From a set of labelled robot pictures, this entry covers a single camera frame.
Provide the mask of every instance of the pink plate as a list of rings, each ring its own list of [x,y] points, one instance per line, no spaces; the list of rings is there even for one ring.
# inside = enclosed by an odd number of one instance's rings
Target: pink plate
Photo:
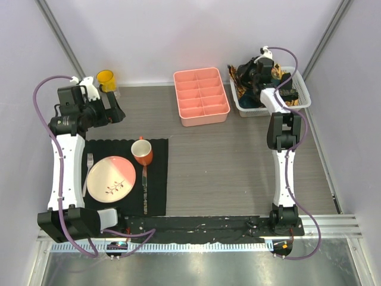
[[[132,190],[135,179],[136,172],[131,162],[119,156],[106,157],[89,172],[89,194],[101,203],[113,203]]]

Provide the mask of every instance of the metal frame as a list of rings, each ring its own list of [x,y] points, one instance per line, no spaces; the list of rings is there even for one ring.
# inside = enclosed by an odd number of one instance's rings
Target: metal frame
[[[314,222],[307,215],[300,216],[303,222],[305,236],[295,239],[317,238],[317,230]],[[322,238],[362,238],[356,217],[353,214],[320,214],[314,216],[319,224]],[[267,240],[288,237],[264,237]],[[93,238],[94,241],[118,241],[115,238]],[[41,230],[37,241],[53,241],[52,238]]]
[[[333,202],[335,203],[336,210],[338,211],[338,214],[342,214],[343,211],[342,211],[342,208],[340,205],[340,198],[336,192],[335,184],[333,183],[333,179],[331,177],[326,158],[324,157],[324,152],[323,152],[323,149],[321,147],[321,144],[320,144],[320,141],[319,141],[319,138],[317,135],[317,131],[315,128],[314,120],[312,118],[311,111],[309,108],[305,109],[305,114],[307,116],[308,123],[310,124],[311,133],[314,137],[314,141],[316,144],[317,152],[318,152],[319,157],[320,157],[321,165],[323,166],[324,173],[326,174],[326,179],[327,179],[328,187],[329,187],[331,194],[332,194]]]
[[[343,19],[343,16],[347,12],[349,6],[352,4],[353,0],[342,0],[339,4],[336,12],[334,13],[331,21],[329,22],[327,29],[325,30],[323,37],[321,37],[319,44],[317,45],[315,51],[312,54],[310,61],[308,62],[302,76],[304,80],[307,80],[312,69],[314,68],[317,60],[320,58],[321,53],[326,48],[329,40],[331,39],[333,33],[336,31],[339,23]]]
[[[346,238],[348,246],[351,250],[352,258],[355,263],[356,270],[363,285],[376,285],[374,277],[371,275],[370,267],[366,259],[366,254],[361,246],[363,237],[358,227],[357,220],[353,214],[334,214],[334,215],[317,215],[316,221],[319,224],[322,239],[332,238]],[[301,216],[303,226],[306,235],[304,237],[295,237],[299,240],[310,240],[317,238],[317,231],[314,222],[309,216]],[[266,237],[265,244],[204,244],[204,245],[179,245],[179,244],[147,244],[146,248],[142,252],[150,253],[168,253],[168,252],[211,252],[211,251],[268,251],[272,246],[272,239],[280,239],[280,237]],[[50,252],[66,252],[71,253],[73,249],[64,244],[56,244],[53,240],[44,232],[40,231],[38,239],[40,247],[38,250],[36,263],[33,268],[32,278],[29,286],[40,286],[45,268],[47,266],[48,257]],[[97,249],[102,251],[104,245],[109,241],[118,241],[119,238],[95,238],[94,243],[97,245]],[[79,243],[88,247],[87,241],[80,241]]]
[[[85,77],[85,73],[79,64],[76,55],[74,54],[73,50],[70,48],[69,42],[67,41],[64,33],[62,32],[60,25],[58,25],[57,20],[55,19],[52,10],[50,10],[48,3],[46,3],[45,0],[35,0],[37,3],[37,6],[40,8],[40,11],[42,15],[44,16],[45,20],[48,22],[50,28],[52,29],[52,32],[54,36],[56,37],[58,43],[60,44],[61,48],[64,50],[65,55],[67,56],[69,62],[73,66],[74,70],[76,71],[77,75],[81,78]]]

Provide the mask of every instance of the white wall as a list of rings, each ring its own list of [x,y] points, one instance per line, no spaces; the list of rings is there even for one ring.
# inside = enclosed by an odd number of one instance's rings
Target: white wall
[[[184,69],[247,62],[264,45],[308,63],[340,0],[48,0],[85,73],[172,82]],[[281,63],[292,58],[276,53]]]
[[[381,2],[357,0],[307,80],[339,201],[354,213],[381,271]]]
[[[0,2],[0,284],[25,286],[52,184],[52,147],[32,104],[35,86],[54,74],[74,73],[38,7],[31,0]],[[39,94],[50,120],[57,87]]]

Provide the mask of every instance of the table surface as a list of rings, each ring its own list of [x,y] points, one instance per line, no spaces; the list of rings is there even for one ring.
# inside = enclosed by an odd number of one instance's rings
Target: table surface
[[[241,118],[225,90],[232,110],[224,123],[185,128],[174,86],[120,88],[126,118],[92,128],[87,139],[169,138],[169,216],[268,215],[275,189],[270,117]],[[337,213],[311,133],[296,152],[294,187],[312,214]]]

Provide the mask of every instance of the black placemat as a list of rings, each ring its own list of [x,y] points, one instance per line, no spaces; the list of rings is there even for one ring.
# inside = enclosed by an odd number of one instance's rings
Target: black placemat
[[[86,208],[102,210],[109,207],[119,207],[126,216],[165,216],[167,207],[167,176],[168,176],[168,139],[149,139],[152,145],[154,159],[147,166],[147,203],[148,214],[143,210],[143,166],[134,159],[131,146],[135,140],[90,140],[86,141],[82,158],[82,185],[88,171],[87,154],[93,153],[94,164],[108,156],[120,156],[128,159],[135,168],[136,181],[131,192],[114,203],[100,203],[86,191],[84,201]]]

